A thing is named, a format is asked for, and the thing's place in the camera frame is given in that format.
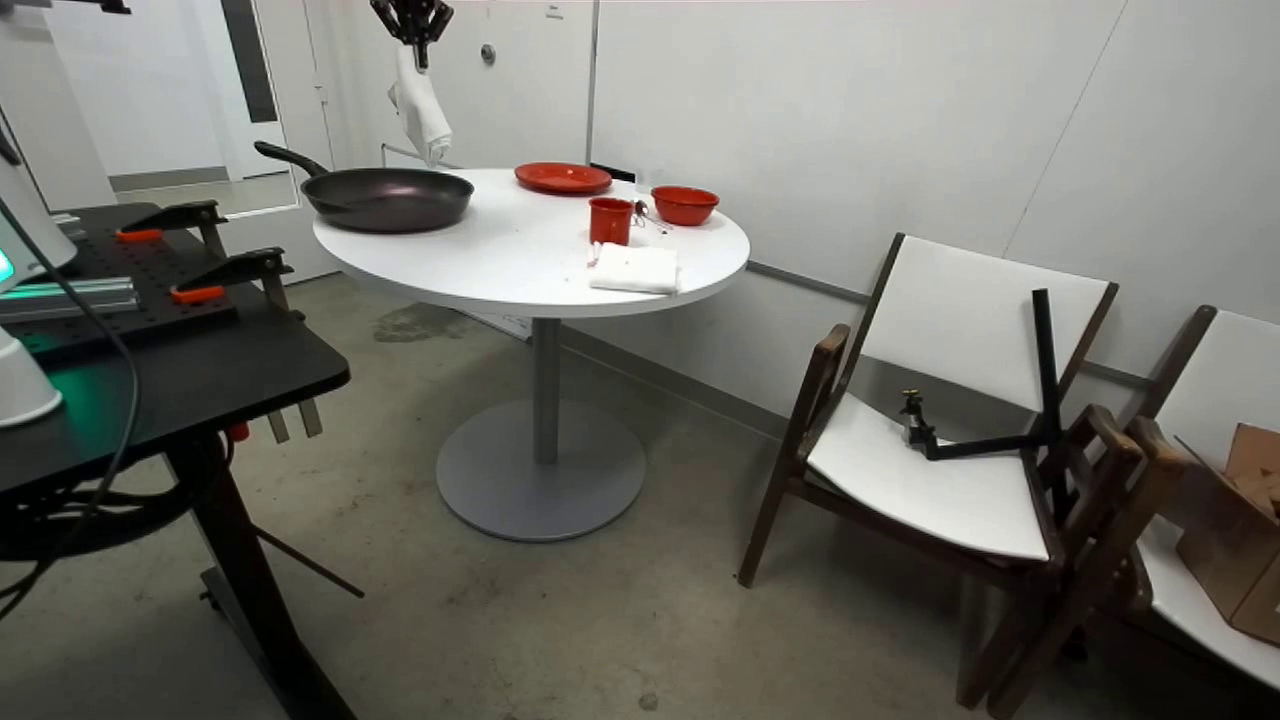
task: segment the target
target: wooden chair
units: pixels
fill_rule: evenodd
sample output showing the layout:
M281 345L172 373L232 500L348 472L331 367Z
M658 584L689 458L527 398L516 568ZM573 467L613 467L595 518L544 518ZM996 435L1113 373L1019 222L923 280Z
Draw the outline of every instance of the wooden chair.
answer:
M1049 562L1045 502L1019 452L923 458L908 448L900 415L866 398L874 387L850 391L865 363L887 363L1038 412L1036 289L1050 298L1050 367L1062 391L1114 283L896 236L861 332L830 328L813 346L739 584L754 578L784 495L850 510L958 568Z
M1068 634L1094 606L1132 596L1132 544L1192 467L1192 455L1151 419L1134 419L1124 435L1113 412L1085 406L1068 439L1038 462L1038 474L1072 482L1072 510L1059 528L1062 562L1007 601L992 639L958 674L958 704L988 698L992 716L1010 716Z
M1163 435L1176 435L1212 472L1225 472L1236 423L1280 426L1275 367L1280 323L1204 302L1163 355L1157 391L1139 405L1139 415L1151 415ZM1280 688L1280 646L1225 623L1176 555L1188 510L1195 510L1195 482L1188 482L1134 544L1149 611L1263 688Z

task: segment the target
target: white chair backrest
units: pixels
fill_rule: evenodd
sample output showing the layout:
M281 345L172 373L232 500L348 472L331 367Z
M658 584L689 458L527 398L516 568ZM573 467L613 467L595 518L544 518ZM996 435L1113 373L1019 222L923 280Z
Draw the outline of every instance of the white chair backrest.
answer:
M1236 423L1280 426L1280 323L1217 311L1157 423L1229 467Z
M1059 380L1107 280L905 236L861 355L1038 412L1036 289L1049 289Z

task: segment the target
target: table pedestal base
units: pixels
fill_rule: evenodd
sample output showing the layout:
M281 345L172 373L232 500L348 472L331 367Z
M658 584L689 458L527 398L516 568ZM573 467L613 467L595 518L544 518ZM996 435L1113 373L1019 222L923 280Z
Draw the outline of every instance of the table pedestal base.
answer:
M645 482L645 448L613 415L558 405L553 458L532 452L532 405L500 405L454 426L436 462L445 502L509 539L567 539L616 518Z

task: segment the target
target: red bowl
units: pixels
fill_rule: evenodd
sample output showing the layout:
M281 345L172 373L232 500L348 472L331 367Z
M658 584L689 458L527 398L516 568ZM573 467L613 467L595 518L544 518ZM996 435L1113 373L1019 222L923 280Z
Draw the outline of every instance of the red bowl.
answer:
M658 185L653 186L653 202L664 222L694 226L710 215L721 197L689 185Z

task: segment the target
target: round white table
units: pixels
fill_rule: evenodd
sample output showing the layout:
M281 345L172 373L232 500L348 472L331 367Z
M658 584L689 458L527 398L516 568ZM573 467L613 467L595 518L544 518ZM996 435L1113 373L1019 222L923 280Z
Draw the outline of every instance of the round white table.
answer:
M417 236L364 236L316 221L316 238L342 270L406 289L428 302L532 320L532 398L464 419L439 448L445 502L509 539L567 539L616 518L645 482L640 439L589 405L558 406L558 320L640 316L721 292L753 256L739 222L710 213L700 226L632 222L636 247L681 258L675 292L600 292L589 283L589 201L544 197L510 167L466 167L459 222Z

